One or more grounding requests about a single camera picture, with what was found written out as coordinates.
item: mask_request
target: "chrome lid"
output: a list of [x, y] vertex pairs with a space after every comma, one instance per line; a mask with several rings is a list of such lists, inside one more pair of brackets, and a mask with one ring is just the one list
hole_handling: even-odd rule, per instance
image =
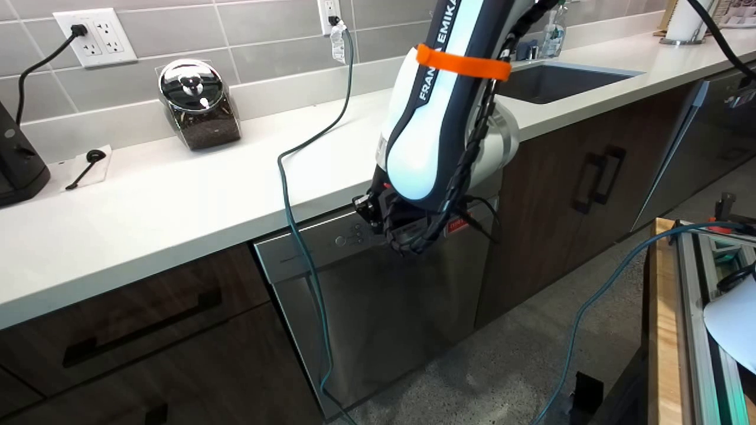
[[173, 107], [190, 112], [211, 110], [223, 98], [221, 76], [201, 60], [174, 60], [158, 79], [163, 98]]

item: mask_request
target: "drawer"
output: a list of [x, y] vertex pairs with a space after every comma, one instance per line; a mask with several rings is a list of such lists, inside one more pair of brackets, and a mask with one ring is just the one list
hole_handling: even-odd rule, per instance
[[236, 245], [0, 331], [0, 365], [49, 396], [266, 301]]
[[0, 417], [41, 399], [24, 383], [0, 369]]
[[320, 424], [270, 303], [2, 425]]

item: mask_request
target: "white outlet cover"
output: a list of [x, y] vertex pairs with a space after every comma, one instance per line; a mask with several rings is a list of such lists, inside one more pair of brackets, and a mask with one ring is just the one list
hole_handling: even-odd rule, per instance
[[[328, 22], [329, 11], [326, 7], [326, 3], [333, 3], [333, 8], [335, 12], [333, 12], [333, 16], [338, 16], [344, 19], [344, 17], [341, 16], [341, 6], [339, 5], [339, 0], [317, 0], [318, 1], [318, 13], [320, 14], [321, 19], [321, 29], [323, 31], [324, 36], [330, 36], [331, 28], [333, 28]], [[346, 25], [351, 25], [352, 23], [349, 21], [345, 21]]]
[[[123, 26], [121, 26], [121, 21], [118, 19], [118, 15], [113, 8], [54, 12], [52, 15], [66, 37], [71, 35], [72, 25], [83, 23], [87, 26], [87, 35], [77, 37], [71, 43], [73, 52], [84, 68], [101, 67], [111, 64], [127, 64], [137, 60], [137, 55], [134, 53], [132, 44], [129, 42], [129, 38], [126, 37]], [[97, 28], [97, 24], [99, 23], [110, 24], [112, 39], [103, 40], [101, 36], [103, 32], [98, 31]], [[108, 42], [112, 42], [113, 40], [119, 42], [118, 49], [106, 46]]]

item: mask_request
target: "orange velcro strap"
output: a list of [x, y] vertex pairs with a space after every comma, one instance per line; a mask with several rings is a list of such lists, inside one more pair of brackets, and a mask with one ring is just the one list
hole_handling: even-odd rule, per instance
[[465, 57], [436, 51], [421, 44], [417, 46], [417, 63], [424, 67], [450, 71], [461, 76], [507, 81], [512, 72], [508, 62], [480, 57]]

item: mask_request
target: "teal cable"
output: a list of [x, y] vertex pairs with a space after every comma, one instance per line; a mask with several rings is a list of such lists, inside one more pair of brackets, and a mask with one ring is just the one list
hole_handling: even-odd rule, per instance
[[331, 347], [330, 347], [330, 333], [328, 331], [328, 318], [326, 316], [326, 308], [325, 308], [325, 303], [323, 301], [321, 281], [318, 278], [318, 270], [315, 268], [315, 262], [313, 261], [312, 256], [310, 255], [310, 251], [307, 249], [307, 245], [305, 244], [305, 241], [302, 239], [302, 234], [299, 231], [299, 225], [297, 225], [296, 220], [294, 219], [294, 214], [291, 209], [291, 202], [289, 199], [289, 185], [287, 184], [286, 170], [284, 169], [284, 163], [283, 163], [284, 157], [287, 157], [290, 154], [293, 154], [295, 152], [299, 152], [300, 150], [312, 144], [314, 141], [317, 141], [319, 138], [323, 137], [323, 135], [328, 133], [333, 127], [336, 126], [336, 124], [339, 123], [339, 121], [341, 121], [341, 119], [344, 117], [344, 114], [346, 113], [346, 108], [349, 106], [349, 98], [352, 95], [352, 71], [355, 65], [355, 49], [354, 49], [354, 44], [352, 42], [352, 35], [349, 33], [348, 29], [344, 30], [344, 35], [346, 36], [347, 41], [349, 41], [349, 77], [348, 77], [348, 82], [346, 86], [346, 99], [344, 100], [344, 107], [341, 109], [341, 113], [328, 127], [321, 130], [319, 133], [312, 136], [304, 143], [299, 144], [295, 147], [292, 147], [291, 149], [279, 155], [277, 163], [278, 163], [278, 172], [280, 173], [280, 177], [281, 177], [281, 186], [283, 188], [283, 204], [284, 204], [284, 211], [286, 213], [287, 223], [289, 224], [289, 229], [291, 229], [291, 233], [294, 236], [294, 240], [299, 246], [299, 249], [302, 251], [302, 256], [305, 258], [305, 262], [307, 263], [308, 270], [312, 277], [310, 291], [314, 295], [315, 301], [318, 305], [318, 310], [321, 315], [321, 324], [323, 328], [323, 344], [324, 344], [324, 348], [326, 352], [326, 357], [328, 360], [328, 369], [326, 370], [325, 375], [320, 381], [319, 390], [323, 396], [330, 399], [330, 401], [332, 401], [339, 408], [342, 414], [342, 418], [347, 423], [349, 423], [350, 425], [357, 425], [357, 423], [352, 419], [352, 417], [350, 417], [349, 414], [344, 411], [344, 409], [341, 407], [341, 404], [338, 402], [338, 400], [336, 400], [325, 389], [326, 382], [328, 381], [328, 378], [333, 372], [333, 353], [331, 352]]
[[619, 275], [624, 271], [627, 265], [630, 264], [630, 261], [632, 261], [636, 255], [641, 253], [644, 249], [649, 247], [651, 244], [653, 244], [657, 240], [663, 239], [667, 236], [684, 233], [686, 231], [691, 231], [691, 230], [696, 230], [696, 229], [701, 229], [701, 228], [709, 228], [712, 226], [721, 227], [721, 228], [733, 228], [733, 229], [743, 228], [743, 225], [739, 223], [731, 223], [731, 222], [711, 222], [711, 223], [698, 223], [694, 225], [679, 226], [671, 230], [657, 234], [651, 239], [648, 239], [646, 242], [643, 242], [641, 245], [638, 245], [634, 250], [630, 251], [630, 253], [624, 258], [624, 260], [622, 260], [622, 262], [617, 267], [615, 272], [612, 273], [612, 276], [609, 277], [606, 283], [604, 283], [604, 285], [601, 286], [601, 288], [599, 288], [596, 291], [596, 293], [592, 295], [591, 298], [588, 299], [588, 301], [583, 303], [583, 305], [578, 310], [578, 313], [575, 315], [575, 321], [572, 322], [572, 332], [569, 338], [569, 344], [567, 347], [567, 359], [565, 360], [565, 366], [562, 369], [562, 376], [559, 378], [559, 383], [556, 385], [556, 388], [554, 389], [553, 394], [549, 398], [549, 401], [546, 403], [546, 406], [540, 412], [540, 414], [538, 414], [538, 416], [530, 423], [531, 425], [536, 425], [537, 423], [541, 422], [541, 420], [544, 419], [546, 412], [549, 410], [551, 405], [554, 403], [554, 400], [556, 399], [556, 397], [562, 391], [562, 387], [564, 387], [565, 381], [567, 380], [567, 373], [569, 372], [569, 364], [570, 364], [570, 361], [572, 360], [572, 348], [575, 345], [575, 337], [578, 334], [578, 325], [580, 324], [580, 320], [583, 318], [583, 314], [585, 313], [586, 310], [588, 310], [588, 307], [590, 307], [591, 304], [596, 302], [596, 300], [599, 299], [606, 292], [606, 290], [608, 290], [612, 286], [612, 284], [614, 284], [614, 282], [617, 280]]

